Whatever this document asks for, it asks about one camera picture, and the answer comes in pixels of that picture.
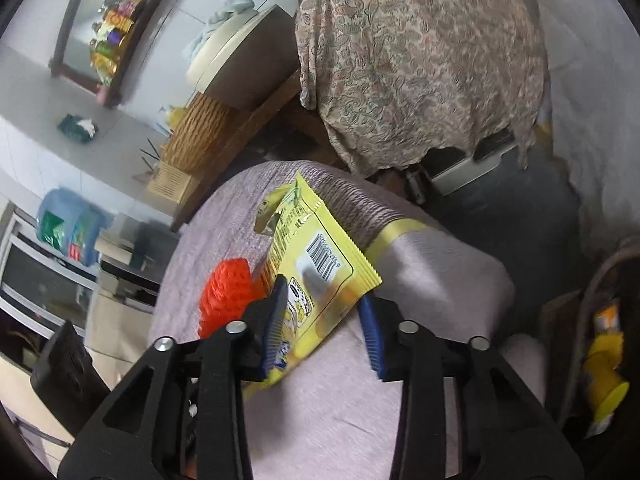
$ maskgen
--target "wicker basket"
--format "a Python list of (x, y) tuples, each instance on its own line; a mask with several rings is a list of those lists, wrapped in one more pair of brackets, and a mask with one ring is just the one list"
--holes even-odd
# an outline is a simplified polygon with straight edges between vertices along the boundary
[(197, 93), (164, 149), (162, 161), (191, 173), (221, 148), (224, 126), (234, 110)]

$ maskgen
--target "snack wrapper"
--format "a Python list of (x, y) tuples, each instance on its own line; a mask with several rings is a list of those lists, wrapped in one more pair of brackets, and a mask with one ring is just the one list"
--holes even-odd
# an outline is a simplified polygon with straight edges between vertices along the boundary
[(255, 231), (273, 234), (260, 279), (289, 284), (282, 341), (266, 384), (274, 384), (326, 338), (357, 301), (382, 283), (377, 272), (305, 179), (280, 186), (262, 202)]

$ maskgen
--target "silver bolt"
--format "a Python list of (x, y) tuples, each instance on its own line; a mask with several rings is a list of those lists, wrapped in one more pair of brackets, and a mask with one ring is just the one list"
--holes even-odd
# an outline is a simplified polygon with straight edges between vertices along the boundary
[(160, 339), (156, 339), (154, 343), (154, 348), (159, 352), (166, 352), (171, 349), (174, 345), (175, 341), (170, 337), (161, 337)]
[(471, 348), (474, 348), (475, 350), (479, 350), (481, 352), (488, 350), (489, 347), (491, 346), (491, 343), (489, 343), (489, 340), (480, 335), (476, 337), (472, 337), (469, 343), (471, 344)]
[(230, 334), (241, 334), (246, 330), (246, 323), (244, 321), (236, 320), (227, 323), (226, 331)]
[(400, 332), (404, 334), (415, 334), (418, 332), (418, 324), (415, 321), (403, 321), (398, 325)]

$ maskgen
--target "barcode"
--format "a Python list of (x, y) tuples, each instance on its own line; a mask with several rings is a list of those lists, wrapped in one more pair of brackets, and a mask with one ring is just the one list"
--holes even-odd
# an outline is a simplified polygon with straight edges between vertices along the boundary
[(311, 245), (306, 248), (306, 252), (316, 266), (318, 274), (320, 274), (323, 280), (328, 282), (331, 277), (331, 273), (334, 272), (336, 267), (340, 267), (340, 263), (338, 263), (337, 258), (333, 254), (322, 233), (318, 233), (316, 235), (316, 238), (311, 242)]

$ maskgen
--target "dark floor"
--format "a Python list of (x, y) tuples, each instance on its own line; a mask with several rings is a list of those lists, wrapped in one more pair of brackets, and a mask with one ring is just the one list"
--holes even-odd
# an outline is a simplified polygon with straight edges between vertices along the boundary
[(543, 148), (529, 150), (529, 167), (518, 153), (504, 155), (495, 170), (425, 210), (460, 240), (498, 258), (516, 285), (516, 305), (496, 339), (538, 332), (540, 306), (583, 288), (590, 264), (578, 236), (578, 199)]

